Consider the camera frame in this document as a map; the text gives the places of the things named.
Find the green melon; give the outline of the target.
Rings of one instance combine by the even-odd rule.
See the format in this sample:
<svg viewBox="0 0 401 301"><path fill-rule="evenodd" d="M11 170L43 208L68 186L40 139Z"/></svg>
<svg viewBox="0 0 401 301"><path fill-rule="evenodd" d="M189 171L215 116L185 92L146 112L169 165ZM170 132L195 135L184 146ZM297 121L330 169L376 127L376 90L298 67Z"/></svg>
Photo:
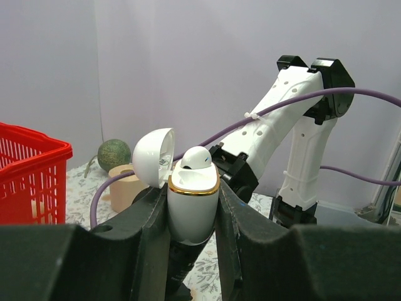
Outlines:
<svg viewBox="0 0 401 301"><path fill-rule="evenodd" d="M131 162L131 157L132 152L126 142L120 139L107 140L98 148L97 154L88 162L84 172L84 178L86 178L90 172L90 167L95 159L97 159L98 165L105 172L109 172L117 166L129 164Z"/></svg>

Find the white wireless earbud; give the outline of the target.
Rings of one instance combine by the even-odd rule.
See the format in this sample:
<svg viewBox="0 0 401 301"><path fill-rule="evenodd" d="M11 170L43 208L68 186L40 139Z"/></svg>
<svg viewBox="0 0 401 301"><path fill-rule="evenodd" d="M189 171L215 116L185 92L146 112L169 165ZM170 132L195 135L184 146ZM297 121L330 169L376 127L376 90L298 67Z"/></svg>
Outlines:
<svg viewBox="0 0 401 301"><path fill-rule="evenodd" d="M188 149L180 162L184 169L203 169L211 166L211 154L203 146L195 146Z"/></svg>

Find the red plastic shopping basket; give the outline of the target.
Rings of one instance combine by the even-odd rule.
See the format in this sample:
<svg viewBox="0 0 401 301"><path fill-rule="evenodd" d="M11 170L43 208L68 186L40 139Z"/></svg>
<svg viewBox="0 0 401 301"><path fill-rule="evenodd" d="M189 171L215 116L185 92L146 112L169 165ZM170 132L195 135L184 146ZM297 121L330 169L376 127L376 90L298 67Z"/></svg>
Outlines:
<svg viewBox="0 0 401 301"><path fill-rule="evenodd" d="M1 124L1 224L63 224L71 144Z"/></svg>

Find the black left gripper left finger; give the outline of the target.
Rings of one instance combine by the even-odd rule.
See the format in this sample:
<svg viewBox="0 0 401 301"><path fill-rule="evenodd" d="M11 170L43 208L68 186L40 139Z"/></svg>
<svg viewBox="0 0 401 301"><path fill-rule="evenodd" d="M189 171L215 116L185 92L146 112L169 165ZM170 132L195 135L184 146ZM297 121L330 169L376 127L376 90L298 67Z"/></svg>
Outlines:
<svg viewBox="0 0 401 301"><path fill-rule="evenodd" d="M169 245L166 188L90 231L2 226L1 299L163 300Z"/></svg>

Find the beige tape roll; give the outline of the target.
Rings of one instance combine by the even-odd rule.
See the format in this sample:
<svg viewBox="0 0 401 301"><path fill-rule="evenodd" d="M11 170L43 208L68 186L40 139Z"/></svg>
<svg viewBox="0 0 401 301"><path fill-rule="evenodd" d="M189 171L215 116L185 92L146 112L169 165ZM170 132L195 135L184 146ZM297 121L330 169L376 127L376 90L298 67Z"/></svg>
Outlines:
<svg viewBox="0 0 401 301"><path fill-rule="evenodd" d="M140 191L148 188L136 175L124 177L110 185L112 209L120 213L127 209Z"/></svg>

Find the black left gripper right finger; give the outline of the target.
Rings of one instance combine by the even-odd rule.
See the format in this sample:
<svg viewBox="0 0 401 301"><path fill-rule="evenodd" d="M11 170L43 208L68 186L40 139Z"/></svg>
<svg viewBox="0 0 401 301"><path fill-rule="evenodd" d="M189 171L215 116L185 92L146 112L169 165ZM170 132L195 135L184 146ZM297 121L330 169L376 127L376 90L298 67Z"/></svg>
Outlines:
<svg viewBox="0 0 401 301"><path fill-rule="evenodd" d="M221 183L216 243L223 300L399 300L400 228L283 228Z"/></svg>

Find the white earbud charging case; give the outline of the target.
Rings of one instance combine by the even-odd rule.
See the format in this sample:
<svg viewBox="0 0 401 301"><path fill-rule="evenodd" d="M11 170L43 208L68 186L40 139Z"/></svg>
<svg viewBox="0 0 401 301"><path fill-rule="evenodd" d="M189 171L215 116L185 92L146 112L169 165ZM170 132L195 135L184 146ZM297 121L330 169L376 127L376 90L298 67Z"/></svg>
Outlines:
<svg viewBox="0 0 401 301"><path fill-rule="evenodd" d="M210 237L220 190L217 166L181 168L174 162L175 132L157 129L143 136L132 154L133 171L145 184L167 188L168 224L172 238L185 245L199 245Z"/></svg>

